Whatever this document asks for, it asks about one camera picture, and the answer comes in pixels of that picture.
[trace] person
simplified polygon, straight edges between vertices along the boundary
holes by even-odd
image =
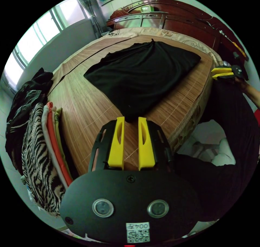
[[[183,154],[174,154],[174,172],[197,192],[201,222],[221,218],[248,185],[259,160],[260,129],[246,94],[260,109],[260,92],[240,78],[233,84],[213,81],[199,123],[215,120],[225,131],[234,165],[216,166]]]

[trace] black t-shirt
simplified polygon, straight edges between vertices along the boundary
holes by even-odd
[[[193,52],[152,39],[109,53],[84,77],[132,122],[160,102],[200,59]]]

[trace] screw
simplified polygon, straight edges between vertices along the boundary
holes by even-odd
[[[135,182],[135,177],[133,175],[129,175],[127,178],[126,178],[127,182],[129,183],[134,183]]]
[[[70,218],[70,217],[65,217],[65,221],[66,221],[66,223],[68,223],[69,225],[73,225],[73,220]]]

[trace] wooden headboard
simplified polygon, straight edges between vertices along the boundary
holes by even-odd
[[[152,6],[154,12],[141,13],[146,5]],[[213,48],[231,65],[240,65],[248,80],[244,68],[248,57],[234,33],[218,18],[192,5],[176,0],[141,0],[115,10],[107,26],[112,29],[155,27],[191,36]]]

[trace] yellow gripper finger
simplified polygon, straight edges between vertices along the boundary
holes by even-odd
[[[222,73],[222,74],[216,74],[214,76],[212,76],[213,79],[217,80],[219,77],[231,77],[231,76],[234,76],[234,73],[231,72],[231,73]]]
[[[230,73],[232,72],[232,69],[231,68],[214,68],[212,69],[211,73],[213,75],[216,75],[216,74],[223,74],[223,73]]]
[[[146,118],[138,118],[139,170],[152,168],[155,165],[152,142]]]
[[[118,117],[108,157],[108,165],[124,169],[125,117]]]

